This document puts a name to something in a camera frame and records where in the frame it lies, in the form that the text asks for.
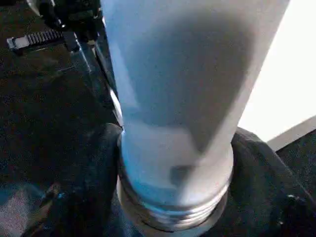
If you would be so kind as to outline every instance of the white tube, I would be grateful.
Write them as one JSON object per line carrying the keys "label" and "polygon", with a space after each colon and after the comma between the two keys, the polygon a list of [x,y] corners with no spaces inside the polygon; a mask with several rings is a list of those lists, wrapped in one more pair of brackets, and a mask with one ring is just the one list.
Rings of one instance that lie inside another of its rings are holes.
{"label": "white tube", "polygon": [[276,25],[255,39],[256,0],[102,5],[124,121],[123,189],[150,226],[198,225],[228,188],[230,141]]}

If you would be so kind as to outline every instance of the white cylinder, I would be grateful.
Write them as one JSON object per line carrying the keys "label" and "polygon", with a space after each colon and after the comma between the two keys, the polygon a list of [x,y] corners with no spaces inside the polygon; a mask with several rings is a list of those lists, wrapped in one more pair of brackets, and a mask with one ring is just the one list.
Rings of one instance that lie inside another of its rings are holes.
{"label": "white cylinder", "polygon": [[102,5],[124,121],[122,185],[145,223],[190,228],[228,188],[230,141],[276,27],[254,47],[256,0]]}

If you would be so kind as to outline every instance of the black fabric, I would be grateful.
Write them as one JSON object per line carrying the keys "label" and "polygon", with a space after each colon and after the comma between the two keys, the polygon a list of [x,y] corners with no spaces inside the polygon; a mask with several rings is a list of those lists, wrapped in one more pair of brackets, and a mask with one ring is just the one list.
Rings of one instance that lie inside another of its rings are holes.
{"label": "black fabric", "polygon": [[[120,132],[119,127],[107,124],[90,135],[82,150],[84,158],[73,170],[68,167],[67,175],[56,177],[58,195],[51,196],[48,215],[40,222],[41,232],[33,236],[141,236],[124,215],[116,193],[110,201],[116,184]],[[242,129],[238,129],[232,146],[234,176],[227,207],[218,223],[203,236],[284,236],[289,232],[293,236],[313,236],[313,200],[279,157],[254,134]],[[46,199],[40,205],[43,189],[32,183],[2,184],[0,194],[0,236],[4,237],[20,236],[34,227],[34,223],[30,226],[34,213],[50,202]],[[286,201],[289,195],[299,202]],[[110,207],[106,217],[104,213]]]}

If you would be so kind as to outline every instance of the white wall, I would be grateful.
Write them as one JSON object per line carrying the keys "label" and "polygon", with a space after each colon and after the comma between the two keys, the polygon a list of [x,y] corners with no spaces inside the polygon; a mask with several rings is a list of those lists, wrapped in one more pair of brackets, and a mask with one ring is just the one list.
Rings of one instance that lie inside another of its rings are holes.
{"label": "white wall", "polygon": [[291,0],[239,126],[274,149],[316,129],[316,0]]}

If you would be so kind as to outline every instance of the metal pole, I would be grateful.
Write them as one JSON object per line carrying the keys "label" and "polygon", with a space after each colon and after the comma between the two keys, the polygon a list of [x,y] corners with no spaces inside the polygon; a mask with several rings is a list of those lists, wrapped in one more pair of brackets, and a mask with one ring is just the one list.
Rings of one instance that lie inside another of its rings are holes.
{"label": "metal pole", "polygon": [[199,235],[225,200],[230,142],[287,2],[102,1],[124,121],[121,202],[143,232]]}

